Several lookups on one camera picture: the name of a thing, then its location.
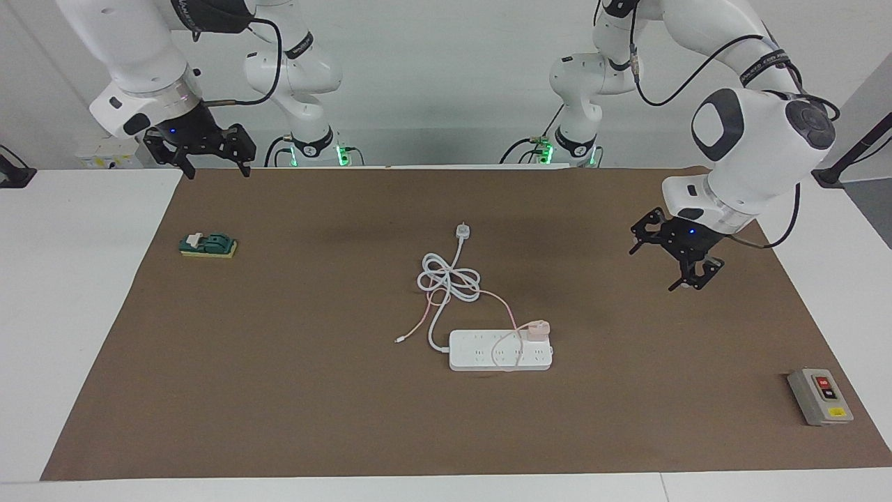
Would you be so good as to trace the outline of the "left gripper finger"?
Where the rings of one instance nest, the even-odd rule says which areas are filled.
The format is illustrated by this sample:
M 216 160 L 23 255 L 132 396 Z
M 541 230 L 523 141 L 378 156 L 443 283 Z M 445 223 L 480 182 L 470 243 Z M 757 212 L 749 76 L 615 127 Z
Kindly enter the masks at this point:
M 688 257 L 679 259 L 679 272 L 681 275 L 678 280 L 669 286 L 668 290 L 673 291 L 678 288 L 692 288 L 701 290 L 707 286 L 708 282 L 719 273 L 725 266 L 725 261 L 719 258 L 707 255 L 704 260 L 692 261 Z
M 634 255 L 646 244 L 658 245 L 667 253 L 671 253 L 667 248 L 671 239 L 671 226 L 667 227 L 669 223 L 670 220 L 660 207 L 656 207 L 649 213 L 646 213 L 631 226 L 633 247 L 630 249 L 629 254 Z

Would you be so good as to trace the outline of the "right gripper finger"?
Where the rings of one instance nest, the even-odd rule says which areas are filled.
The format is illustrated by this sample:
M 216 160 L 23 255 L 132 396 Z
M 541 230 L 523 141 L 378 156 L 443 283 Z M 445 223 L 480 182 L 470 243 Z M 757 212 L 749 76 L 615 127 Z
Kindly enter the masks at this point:
M 153 156 L 154 162 L 159 165 L 175 166 L 188 180 L 194 180 L 197 170 L 188 159 L 185 147 L 175 146 L 173 150 L 169 149 L 162 133 L 157 128 L 147 128 L 144 131 L 143 143 L 150 155 Z
M 242 124 L 233 124 L 223 131 L 221 155 L 234 162 L 243 177 L 251 175 L 251 163 L 256 159 L 257 146 Z

